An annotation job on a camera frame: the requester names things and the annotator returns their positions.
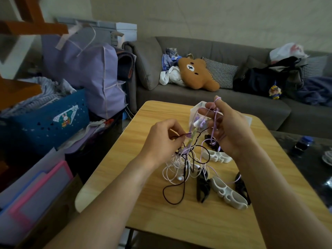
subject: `sofa seat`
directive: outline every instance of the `sofa seat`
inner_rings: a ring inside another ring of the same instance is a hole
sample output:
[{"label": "sofa seat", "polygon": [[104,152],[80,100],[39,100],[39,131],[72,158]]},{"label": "sofa seat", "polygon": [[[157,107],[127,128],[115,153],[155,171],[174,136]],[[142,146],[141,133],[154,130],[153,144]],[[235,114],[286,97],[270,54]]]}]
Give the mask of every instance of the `sofa seat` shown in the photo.
[{"label": "sofa seat", "polygon": [[269,130],[277,130],[289,116],[290,107],[281,100],[219,89],[217,92],[193,90],[175,84],[157,85],[153,90],[137,86],[137,106],[140,108],[148,100],[158,100],[177,104],[196,105],[203,101],[213,101],[218,95],[232,108],[259,117]]},{"label": "sofa seat", "polygon": [[283,98],[291,113],[278,129],[282,132],[332,139],[332,108],[306,105]]}]

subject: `forearm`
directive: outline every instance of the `forearm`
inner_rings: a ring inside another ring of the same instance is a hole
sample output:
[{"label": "forearm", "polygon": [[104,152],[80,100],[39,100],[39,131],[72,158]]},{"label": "forearm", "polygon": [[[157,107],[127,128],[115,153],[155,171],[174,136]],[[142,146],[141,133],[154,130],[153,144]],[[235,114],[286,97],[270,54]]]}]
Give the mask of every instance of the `forearm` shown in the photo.
[{"label": "forearm", "polygon": [[150,175],[147,161],[132,160],[121,174],[45,248],[116,248]]},{"label": "forearm", "polygon": [[253,144],[236,164],[268,248],[330,248],[330,231],[299,199],[266,152]]}]

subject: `wall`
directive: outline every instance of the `wall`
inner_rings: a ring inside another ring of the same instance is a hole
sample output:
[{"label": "wall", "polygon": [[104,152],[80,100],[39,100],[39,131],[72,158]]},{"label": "wall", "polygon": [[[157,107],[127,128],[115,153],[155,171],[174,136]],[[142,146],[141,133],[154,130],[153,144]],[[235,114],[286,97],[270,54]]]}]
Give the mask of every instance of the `wall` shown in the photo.
[{"label": "wall", "polygon": [[95,19],[135,23],[138,37],[179,36],[332,52],[332,0],[91,0]]},{"label": "wall", "polygon": [[[39,5],[45,21],[53,22],[56,16],[92,19],[90,0],[40,0]],[[0,0],[0,20],[21,20],[13,0]],[[0,73],[13,79],[25,60],[35,62],[41,58],[40,36],[11,37],[0,35]]]}]

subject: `dark coffee table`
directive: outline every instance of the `dark coffee table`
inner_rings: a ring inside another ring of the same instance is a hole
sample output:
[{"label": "dark coffee table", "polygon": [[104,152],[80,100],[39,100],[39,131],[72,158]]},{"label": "dark coffee table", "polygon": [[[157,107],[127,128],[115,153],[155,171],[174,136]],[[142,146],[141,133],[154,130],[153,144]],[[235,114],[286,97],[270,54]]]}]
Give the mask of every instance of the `dark coffee table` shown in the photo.
[{"label": "dark coffee table", "polygon": [[[278,131],[271,131],[271,133],[287,154],[302,137]],[[314,138],[314,143],[301,157],[288,156],[332,213],[332,166],[322,160],[322,155],[330,148],[332,148],[332,140]]]}]

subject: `brown bear plush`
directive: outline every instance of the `brown bear plush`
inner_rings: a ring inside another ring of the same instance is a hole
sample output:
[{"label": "brown bear plush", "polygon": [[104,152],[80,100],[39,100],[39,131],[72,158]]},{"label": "brown bear plush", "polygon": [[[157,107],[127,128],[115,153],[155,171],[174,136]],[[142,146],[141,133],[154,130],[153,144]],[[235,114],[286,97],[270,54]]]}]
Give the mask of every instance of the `brown bear plush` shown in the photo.
[{"label": "brown bear plush", "polygon": [[179,69],[181,79],[186,86],[192,89],[204,88],[211,92],[219,89],[219,84],[212,79],[210,72],[206,69],[204,60],[199,58],[180,58]]}]

